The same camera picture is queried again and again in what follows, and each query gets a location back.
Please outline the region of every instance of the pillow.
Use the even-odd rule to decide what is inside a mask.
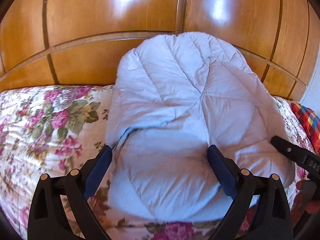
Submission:
[[[320,156],[320,122],[316,113],[299,103],[291,103],[291,109],[305,130],[317,156]]]

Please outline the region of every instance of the white wall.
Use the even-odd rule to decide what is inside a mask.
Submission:
[[[301,99],[301,104],[311,108],[320,116],[320,47],[318,53],[318,59],[316,62],[316,67],[314,69],[313,77],[311,78],[307,90]]]

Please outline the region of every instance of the bed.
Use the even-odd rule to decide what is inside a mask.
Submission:
[[[1,93],[0,206],[23,239],[27,238],[28,212],[40,175],[47,172],[51,176],[62,176],[73,168],[80,168],[104,145],[112,87],[48,86]],[[290,141],[313,152],[288,101],[279,97],[274,100]],[[75,114],[62,109],[77,108],[81,108],[85,116],[84,123],[65,127]],[[304,171],[296,170],[295,182],[305,177]],[[192,239],[205,239],[219,223],[158,223],[128,215],[109,208],[109,187],[110,180],[104,177],[88,203],[113,239],[156,240],[177,230]],[[291,192],[288,200],[292,207],[296,193]],[[81,235],[67,199],[62,197],[62,201],[73,232]],[[254,208],[249,210],[239,235],[248,229],[253,214]]]
[[[200,31],[233,44],[275,96],[290,141],[313,151],[287,100],[299,101],[312,77],[319,18],[307,0],[236,0],[239,6],[228,1],[234,0],[13,2],[0,23],[0,206],[23,239],[40,175],[64,175],[95,157],[105,143],[111,105],[112,85],[105,85],[115,83],[127,51],[158,34]],[[63,112],[65,107],[81,108],[83,120],[65,127],[76,118]],[[305,176],[297,168],[295,182]],[[109,186],[105,177],[89,204],[114,239],[156,240],[177,230],[205,239],[218,225],[159,223],[121,213],[106,204]],[[81,235],[63,202],[73,231]]]

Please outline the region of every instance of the wood trim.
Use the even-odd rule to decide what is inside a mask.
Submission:
[[[42,4],[42,28],[43,28],[44,46],[46,49],[48,49],[50,45],[49,45],[48,24],[47,24],[47,0],[43,0],[43,4]]]
[[[160,34],[168,34],[172,35],[174,32],[164,32],[164,31],[136,31],[136,32],[114,32],[114,33],[102,33],[92,36],[87,36],[84,38],[79,38],[72,41],[67,41],[48,49],[45,49],[37,54],[27,58],[26,60],[20,62],[19,64],[15,65],[11,68],[7,73],[5,73],[2,77],[0,77],[0,82],[4,80],[7,76],[9,76],[15,70],[25,67],[26,65],[42,58],[46,57],[48,54],[52,54],[61,50],[70,49],[73,47],[94,43],[98,41],[120,41],[120,40],[135,40],[135,39],[150,39],[156,35]]]
[[[307,1],[307,4],[308,4],[308,34],[307,34],[307,42],[306,42],[306,47],[304,49],[304,53],[303,53],[303,57],[302,57],[302,61],[301,61],[301,64],[300,64],[300,67],[299,67],[299,70],[298,70],[298,73],[297,73],[297,77],[299,76],[299,73],[300,73],[300,70],[301,70],[301,67],[302,67],[302,64],[303,64],[303,60],[304,60],[304,56],[306,55],[306,51],[307,51],[307,45],[308,45],[308,40],[309,40],[309,31],[310,31],[310,9],[309,9],[309,2]],[[296,86],[297,82],[295,81],[289,94],[288,94],[288,97],[287,99],[290,98],[291,94],[292,94],[292,91],[294,90],[295,86]]]
[[[50,73],[48,60],[43,57],[7,76],[0,82],[0,91],[50,85],[54,85],[54,80]]]
[[[277,28],[276,37],[275,37],[275,42],[274,42],[274,44],[273,44],[271,56],[270,56],[270,61],[273,60],[273,56],[275,55],[276,47],[277,47],[278,40],[279,40],[279,34],[280,34],[280,28],[281,28],[281,20],[282,20],[282,5],[283,5],[283,0],[280,0],[278,28]],[[269,68],[270,68],[270,65],[267,64],[267,66],[266,66],[266,68],[265,68],[265,70],[264,70],[264,73],[263,73],[263,75],[262,75],[262,78],[261,78],[261,82],[262,82],[262,83],[263,83],[264,80],[266,79],[266,76],[267,76],[267,74],[268,74]]]
[[[294,79],[296,82],[304,85],[305,87],[307,86],[305,83],[303,83],[300,79],[298,79],[296,76],[294,76],[293,74],[291,74],[289,71],[287,71],[286,69],[284,69],[283,67],[279,66],[278,64],[252,52],[252,51],[249,51],[247,49],[244,49],[244,48],[241,48],[241,47],[238,47],[236,45],[233,45],[234,47],[236,47],[243,55],[246,55],[248,57],[252,57],[254,58],[255,60],[258,60],[258,61],[261,61],[261,62],[264,62],[264,63],[267,63],[268,65],[270,65],[271,67],[287,74],[290,78]]]
[[[3,63],[3,59],[2,59],[2,53],[1,53],[1,41],[0,41],[0,66],[2,67],[3,73],[5,73],[4,63]]]
[[[187,5],[188,5],[188,0],[178,0],[176,28],[175,28],[176,35],[183,32],[186,13],[187,13]]]
[[[50,47],[49,36],[48,36],[48,24],[47,24],[47,1],[48,0],[43,0],[43,4],[42,4],[42,29],[43,29],[44,46],[46,49],[48,49]],[[47,55],[47,61],[48,61],[48,65],[50,68],[50,73],[51,73],[52,78],[54,80],[54,84],[59,85],[60,83],[59,83],[57,74],[54,70],[51,54]]]

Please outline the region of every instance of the black bracket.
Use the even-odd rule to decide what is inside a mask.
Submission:
[[[81,240],[73,234],[60,195],[66,195],[71,210],[86,240],[111,240],[87,200],[99,187],[112,161],[112,150],[104,146],[95,159],[87,160],[66,176],[51,178],[42,174],[36,187],[28,220],[28,239]]]
[[[307,149],[294,145],[279,136],[271,139],[271,144],[289,160],[295,162],[298,166],[308,172],[307,178],[302,184],[302,197],[304,203],[320,200],[320,157],[316,156]],[[293,236],[299,238],[299,233],[307,227],[312,216],[304,212],[298,223],[293,228]]]
[[[209,164],[227,196],[233,199],[215,233],[209,240],[233,240],[249,209],[252,197],[260,195],[258,208],[247,235],[239,240],[292,240],[290,208],[277,174],[269,178],[240,170],[215,145],[207,153]]]

